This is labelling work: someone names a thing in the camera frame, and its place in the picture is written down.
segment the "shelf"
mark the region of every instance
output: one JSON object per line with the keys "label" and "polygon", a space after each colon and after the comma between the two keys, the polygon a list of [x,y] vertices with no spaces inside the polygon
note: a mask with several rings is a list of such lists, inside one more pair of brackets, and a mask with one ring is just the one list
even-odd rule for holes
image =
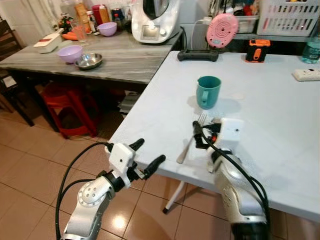
{"label": "shelf", "polygon": [[236,39],[236,40],[267,39],[271,41],[306,43],[310,40],[310,37],[309,36],[271,36],[271,35],[257,35],[255,33],[237,33],[233,39]]}

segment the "red plastic stool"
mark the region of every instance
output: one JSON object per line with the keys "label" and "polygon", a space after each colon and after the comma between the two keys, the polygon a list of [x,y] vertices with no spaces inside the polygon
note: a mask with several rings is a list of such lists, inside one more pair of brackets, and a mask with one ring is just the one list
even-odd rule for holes
{"label": "red plastic stool", "polygon": [[[99,120],[99,109],[95,100],[86,92],[84,87],[52,82],[45,87],[42,97],[65,139],[68,136],[87,133],[92,137],[97,136],[96,124]],[[96,111],[98,117],[95,120],[90,118],[86,107],[91,107]],[[61,111],[57,114],[55,109],[61,109]],[[82,125],[76,128],[65,128],[63,121],[70,115],[78,118]]]}

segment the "kitchen counter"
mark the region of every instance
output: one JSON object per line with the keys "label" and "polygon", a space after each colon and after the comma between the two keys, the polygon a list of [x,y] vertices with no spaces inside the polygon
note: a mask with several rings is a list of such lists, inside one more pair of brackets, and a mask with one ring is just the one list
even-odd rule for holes
{"label": "kitchen counter", "polygon": [[[42,115],[58,132],[42,97],[35,89],[32,79],[70,84],[95,85],[99,87],[142,92],[171,50],[178,50],[182,31],[162,44],[142,44],[132,34],[123,31],[105,37],[89,35],[83,45],[83,52],[102,55],[102,64],[83,71],[73,64],[63,62],[58,56],[58,48],[50,53],[38,53],[33,46],[0,62],[0,69],[6,69],[21,89],[24,89],[41,109]],[[30,126],[33,122],[26,115]]]}
{"label": "kitchen counter", "polygon": [[0,68],[148,84],[181,33],[164,44],[142,44],[126,31],[111,37],[89,35],[87,42],[82,44],[83,52],[98,53],[103,57],[101,66],[89,71],[63,62],[57,56],[58,48],[41,54],[33,46],[27,46],[1,61]]}

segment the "pink device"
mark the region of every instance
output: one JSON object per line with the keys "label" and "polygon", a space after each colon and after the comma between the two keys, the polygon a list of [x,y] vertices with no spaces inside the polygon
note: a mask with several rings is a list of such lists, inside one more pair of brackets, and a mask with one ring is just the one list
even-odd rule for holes
{"label": "pink device", "polygon": [[223,48],[227,46],[238,31],[238,20],[230,13],[221,13],[212,19],[206,40],[211,47]]}

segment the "white table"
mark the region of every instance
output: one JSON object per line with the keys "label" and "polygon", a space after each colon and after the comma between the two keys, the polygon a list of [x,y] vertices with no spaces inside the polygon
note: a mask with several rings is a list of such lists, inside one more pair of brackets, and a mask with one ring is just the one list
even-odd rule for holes
{"label": "white table", "polygon": [[[264,185],[270,207],[320,222],[320,82],[298,82],[292,76],[295,69],[320,65],[271,54],[265,63],[247,63],[242,53],[221,54],[217,62],[179,62],[177,54],[167,56],[111,141],[130,144],[144,138],[135,158],[141,167],[165,154],[159,174],[217,191],[206,170],[205,150],[193,143],[183,164],[176,159],[192,136],[192,121],[202,112],[242,119],[235,153]],[[196,102],[200,76],[222,81],[210,110]]]}

